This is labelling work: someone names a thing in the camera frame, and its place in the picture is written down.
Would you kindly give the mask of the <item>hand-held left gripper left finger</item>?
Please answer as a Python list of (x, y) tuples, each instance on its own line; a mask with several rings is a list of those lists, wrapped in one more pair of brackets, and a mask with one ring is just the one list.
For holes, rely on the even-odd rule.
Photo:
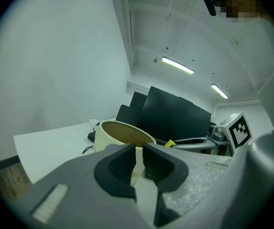
[(11, 207), (13, 214), (28, 229), (152, 229), (130, 185), (135, 150), (109, 145), (63, 163)]

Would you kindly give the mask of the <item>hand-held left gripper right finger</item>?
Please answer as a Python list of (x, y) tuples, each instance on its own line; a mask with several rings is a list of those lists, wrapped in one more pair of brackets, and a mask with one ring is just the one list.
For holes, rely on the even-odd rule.
[(143, 145), (145, 177), (158, 188), (155, 226), (192, 211), (220, 180), (231, 157)]

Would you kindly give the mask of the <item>beige round bucket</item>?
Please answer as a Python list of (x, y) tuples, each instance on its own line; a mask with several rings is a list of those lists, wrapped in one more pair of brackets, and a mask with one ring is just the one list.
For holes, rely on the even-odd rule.
[(134, 127), (132, 125), (120, 122), (106, 120), (100, 122), (94, 142), (94, 151), (99, 152), (105, 149), (107, 145), (124, 145), (135, 144), (136, 145), (136, 164), (132, 171), (131, 185), (137, 183), (142, 172), (145, 169), (143, 164), (143, 144), (144, 143), (156, 143), (155, 139), (144, 132), (143, 130)]

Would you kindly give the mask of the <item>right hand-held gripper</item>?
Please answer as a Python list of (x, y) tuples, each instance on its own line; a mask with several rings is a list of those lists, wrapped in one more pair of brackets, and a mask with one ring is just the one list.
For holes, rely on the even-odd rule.
[(227, 146), (233, 155), (238, 147), (252, 139), (249, 124), (243, 112), (234, 113), (217, 125), (211, 125), (208, 138), (188, 138), (174, 141), (172, 148), (184, 151), (201, 151)]

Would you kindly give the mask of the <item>large black monitor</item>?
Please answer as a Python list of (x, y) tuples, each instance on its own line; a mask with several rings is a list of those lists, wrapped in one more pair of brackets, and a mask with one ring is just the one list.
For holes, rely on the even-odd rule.
[(204, 137), (211, 114), (192, 102), (151, 87), (140, 112), (137, 127), (164, 141)]

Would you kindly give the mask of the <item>dark grey desktop computer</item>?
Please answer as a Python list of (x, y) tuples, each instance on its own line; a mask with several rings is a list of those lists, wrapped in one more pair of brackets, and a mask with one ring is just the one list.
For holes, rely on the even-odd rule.
[(130, 105), (120, 106), (120, 109), (116, 116), (116, 121), (136, 126), (141, 110), (145, 104), (146, 98), (146, 95), (134, 92)]

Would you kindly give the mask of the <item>long ceiling light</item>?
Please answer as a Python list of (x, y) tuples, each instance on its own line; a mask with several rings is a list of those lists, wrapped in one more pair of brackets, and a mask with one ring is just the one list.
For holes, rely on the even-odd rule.
[(224, 93), (216, 84), (212, 84), (211, 87), (224, 99), (228, 99), (228, 96), (226, 93)]
[(167, 57), (163, 57), (162, 58), (162, 62), (170, 64), (170, 65), (172, 65), (172, 66), (174, 66), (174, 67), (176, 67), (178, 69), (181, 69), (182, 71), (184, 71), (184, 72), (186, 72), (188, 74), (194, 74), (194, 71), (192, 69), (189, 69), (186, 66), (184, 66), (184, 65), (182, 65), (182, 64), (180, 64), (180, 63), (178, 63), (176, 61), (173, 61), (173, 60), (171, 60), (171, 59), (169, 59)]

